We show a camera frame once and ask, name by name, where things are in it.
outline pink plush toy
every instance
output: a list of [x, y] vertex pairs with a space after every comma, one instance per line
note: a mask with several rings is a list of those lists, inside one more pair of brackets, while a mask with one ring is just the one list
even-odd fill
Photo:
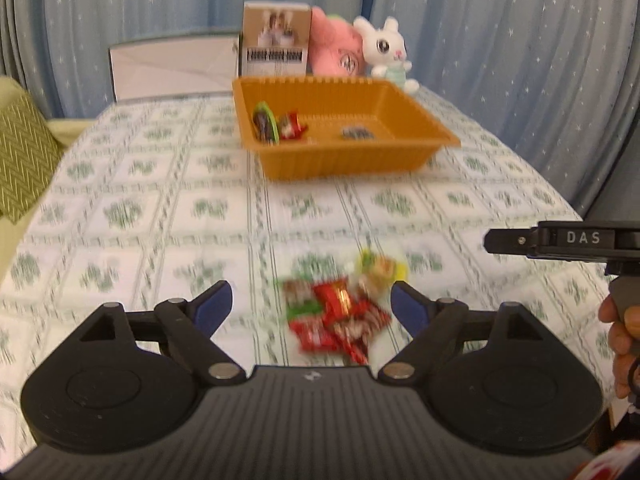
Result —
[[311, 13], [309, 64], [314, 75], [357, 76], [364, 74], [362, 36], [339, 16], [329, 17], [320, 7]]

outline pillow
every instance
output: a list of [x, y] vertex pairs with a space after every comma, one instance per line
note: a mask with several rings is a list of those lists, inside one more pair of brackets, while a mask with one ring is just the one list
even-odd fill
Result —
[[0, 108], [0, 216], [16, 223], [47, 189], [62, 150], [24, 93]]

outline orange plastic tray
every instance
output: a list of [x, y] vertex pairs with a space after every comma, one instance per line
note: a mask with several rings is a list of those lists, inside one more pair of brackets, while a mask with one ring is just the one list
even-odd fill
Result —
[[[257, 153], [270, 180], [412, 171], [443, 146], [460, 145], [439, 120], [386, 80], [240, 77], [233, 86], [242, 145]], [[253, 123], [260, 101], [276, 117], [297, 111], [309, 127], [303, 139], [260, 142]], [[347, 126], [364, 126], [374, 139], [344, 139]]]

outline human hand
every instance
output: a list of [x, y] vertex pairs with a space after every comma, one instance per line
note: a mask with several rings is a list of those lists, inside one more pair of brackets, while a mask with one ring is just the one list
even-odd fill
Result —
[[607, 296], [600, 305], [598, 319], [603, 323], [613, 323], [609, 329], [609, 347], [615, 352], [613, 375], [616, 378], [616, 396], [624, 399], [631, 393], [628, 385], [629, 368], [636, 360], [631, 355], [633, 338], [640, 339], [640, 306], [632, 306], [625, 311], [624, 323], [618, 316], [618, 310], [611, 296]]

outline tablecloth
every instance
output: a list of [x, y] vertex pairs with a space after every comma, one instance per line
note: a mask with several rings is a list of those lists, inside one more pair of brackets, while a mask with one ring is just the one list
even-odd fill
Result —
[[[494, 256], [492, 227], [579, 219], [528, 164], [450, 103], [416, 97], [462, 141], [420, 171], [274, 184], [242, 150], [229, 97], [114, 105], [66, 153], [0, 288], [0, 469], [32, 445], [19, 410], [28, 374], [93, 309], [148, 310], [217, 280], [234, 292], [214, 340], [239, 364], [341, 365], [298, 351], [276, 280], [340, 274], [362, 248], [405, 261], [432, 298], [474, 309], [521, 301], [610, 396], [596, 309], [603, 267]], [[373, 371], [409, 341], [394, 320]]]

